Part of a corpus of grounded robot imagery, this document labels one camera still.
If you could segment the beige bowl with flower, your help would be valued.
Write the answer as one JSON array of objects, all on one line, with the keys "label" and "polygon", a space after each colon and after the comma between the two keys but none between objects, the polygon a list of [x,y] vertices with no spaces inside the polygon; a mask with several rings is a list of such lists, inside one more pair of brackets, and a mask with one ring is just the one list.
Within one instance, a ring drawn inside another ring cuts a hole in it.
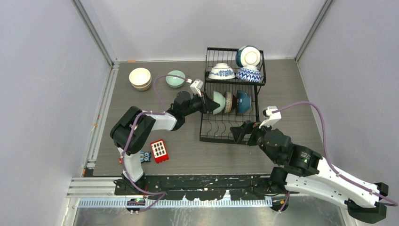
[{"label": "beige bowl with flower", "polygon": [[133,86],[142,87],[150,83],[152,76],[148,69],[140,67],[132,70],[128,78]]}]

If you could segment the blue white zigzag bowl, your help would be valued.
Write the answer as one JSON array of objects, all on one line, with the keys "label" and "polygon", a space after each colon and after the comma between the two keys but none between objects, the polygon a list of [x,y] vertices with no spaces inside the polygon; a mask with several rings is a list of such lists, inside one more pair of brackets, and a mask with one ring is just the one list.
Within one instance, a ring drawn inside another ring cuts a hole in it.
[{"label": "blue white zigzag bowl", "polygon": [[246,65],[238,69],[236,73],[238,79],[249,81],[249,82],[261,82],[262,75],[260,71],[254,65]]}]

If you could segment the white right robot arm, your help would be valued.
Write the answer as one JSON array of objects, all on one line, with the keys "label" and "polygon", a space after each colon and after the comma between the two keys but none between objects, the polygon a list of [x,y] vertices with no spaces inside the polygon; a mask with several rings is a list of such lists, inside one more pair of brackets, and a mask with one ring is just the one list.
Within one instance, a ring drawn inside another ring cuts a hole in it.
[{"label": "white right robot arm", "polygon": [[368,183],[331,169],[321,154],[294,144],[279,129],[245,121],[230,131],[236,143],[250,135],[246,144],[259,147],[276,164],[267,185],[272,192],[308,194],[346,209],[351,217],[370,224],[385,219],[387,205],[380,202],[380,195],[388,195],[387,184]]}]

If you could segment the dark blue glazed bowl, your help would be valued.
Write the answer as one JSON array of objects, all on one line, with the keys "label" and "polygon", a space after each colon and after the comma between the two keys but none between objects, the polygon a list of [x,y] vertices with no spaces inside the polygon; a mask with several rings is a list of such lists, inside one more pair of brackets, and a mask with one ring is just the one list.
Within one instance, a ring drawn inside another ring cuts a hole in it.
[{"label": "dark blue glazed bowl", "polygon": [[243,91],[243,90],[237,90],[237,109],[236,113],[237,114],[244,114],[246,113],[250,108],[251,108],[251,96]]}]

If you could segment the white blue floral bowl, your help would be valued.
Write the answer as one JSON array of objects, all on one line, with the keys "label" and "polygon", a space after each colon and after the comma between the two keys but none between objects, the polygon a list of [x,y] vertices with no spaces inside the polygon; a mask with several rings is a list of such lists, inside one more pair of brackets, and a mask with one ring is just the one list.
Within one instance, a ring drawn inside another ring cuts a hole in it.
[{"label": "white blue floral bowl", "polygon": [[213,80],[229,80],[235,77],[233,69],[227,63],[217,63],[208,74],[208,78]]}]

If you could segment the black patterned rim bowl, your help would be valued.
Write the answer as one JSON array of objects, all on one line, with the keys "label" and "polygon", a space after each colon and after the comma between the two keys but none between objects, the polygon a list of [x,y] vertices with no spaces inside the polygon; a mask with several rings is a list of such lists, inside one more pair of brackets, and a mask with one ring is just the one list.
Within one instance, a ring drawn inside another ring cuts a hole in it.
[{"label": "black patterned rim bowl", "polygon": [[236,104],[236,97],[229,91],[224,93],[225,97],[225,108],[223,113],[230,113],[234,109],[234,105]]}]

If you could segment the blue owl puzzle piece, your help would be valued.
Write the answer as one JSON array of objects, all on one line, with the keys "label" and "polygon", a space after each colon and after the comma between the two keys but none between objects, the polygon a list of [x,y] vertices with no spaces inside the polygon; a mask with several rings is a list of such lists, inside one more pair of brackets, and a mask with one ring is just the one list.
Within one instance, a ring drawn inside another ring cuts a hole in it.
[{"label": "blue owl puzzle piece", "polygon": [[140,161],[141,163],[144,162],[151,162],[151,152],[140,152]]}]

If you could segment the light green bowl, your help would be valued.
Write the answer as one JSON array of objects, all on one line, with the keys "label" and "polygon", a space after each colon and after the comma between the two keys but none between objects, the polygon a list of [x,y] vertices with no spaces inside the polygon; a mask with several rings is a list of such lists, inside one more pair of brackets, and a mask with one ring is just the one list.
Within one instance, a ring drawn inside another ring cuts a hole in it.
[{"label": "light green bowl", "polygon": [[220,92],[213,91],[213,101],[219,104],[219,107],[213,111],[213,114],[221,113],[225,108],[225,97]]}]

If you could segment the teal bowl white base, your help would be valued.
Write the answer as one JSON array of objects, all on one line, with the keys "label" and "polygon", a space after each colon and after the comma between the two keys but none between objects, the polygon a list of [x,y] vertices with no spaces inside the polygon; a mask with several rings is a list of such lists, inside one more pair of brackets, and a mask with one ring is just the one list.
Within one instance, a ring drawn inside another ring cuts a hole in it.
[{"label": "teal bowl white base", "polygon": [[243,46],[237,50],[235,61],[239,67],[246,65],[258,66],[261,61],[261,52],[255,46]]}]

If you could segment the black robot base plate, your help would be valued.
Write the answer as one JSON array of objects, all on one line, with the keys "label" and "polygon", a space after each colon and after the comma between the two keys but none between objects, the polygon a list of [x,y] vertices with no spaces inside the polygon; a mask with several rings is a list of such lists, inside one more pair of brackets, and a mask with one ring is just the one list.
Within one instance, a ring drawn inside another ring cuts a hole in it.
[{"label": "black robot base plate", "polygon": [[143,195],[153,201],[215,201],[226,194],[234,201],[261,200],[287,194],[270,188],[269,175],[147,175],[135,185],[125,177],[114,180],[114,184],[116,195]]}]

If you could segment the red white toy block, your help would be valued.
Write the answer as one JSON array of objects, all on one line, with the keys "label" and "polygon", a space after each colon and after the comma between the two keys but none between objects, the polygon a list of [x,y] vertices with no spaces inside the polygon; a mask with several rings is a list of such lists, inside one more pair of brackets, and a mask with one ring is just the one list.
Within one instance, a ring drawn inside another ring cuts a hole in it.
[{"label": "red white toy block", "polygon": [[156,163],[169,160],[169,155],[163,139],[150,143],[150,146]]}]

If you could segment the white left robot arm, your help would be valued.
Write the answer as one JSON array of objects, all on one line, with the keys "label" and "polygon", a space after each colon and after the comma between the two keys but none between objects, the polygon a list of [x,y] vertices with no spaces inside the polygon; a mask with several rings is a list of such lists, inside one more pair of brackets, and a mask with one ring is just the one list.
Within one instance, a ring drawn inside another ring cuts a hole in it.
[{"label": "white left robot arm", "polygon": [[144,170],[140,151],[150,133],[156,130],[175,131],[185,123],[185,117],[200,112],[212,113],[220,104],[204,92],[191,95],[181,91],[165,112],[144,111],[137,106],[130,107],[110,131],[110,137],[122,157],[123,177],[128,180],[126,189],[133,195],[144,190]]}]

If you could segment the pale green striped bowl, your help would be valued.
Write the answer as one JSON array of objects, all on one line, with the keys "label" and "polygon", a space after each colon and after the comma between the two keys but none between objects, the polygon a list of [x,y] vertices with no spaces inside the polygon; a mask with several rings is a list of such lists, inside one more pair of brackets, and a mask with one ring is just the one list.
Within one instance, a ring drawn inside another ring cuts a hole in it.
[{"label": "pale green striped bowl", "polygon": [[179,88],[182,87],[185,83],[185,73],[180,70],[173,70],[170,71],[169,76],[165,78],[166,83],[172,88]]}]

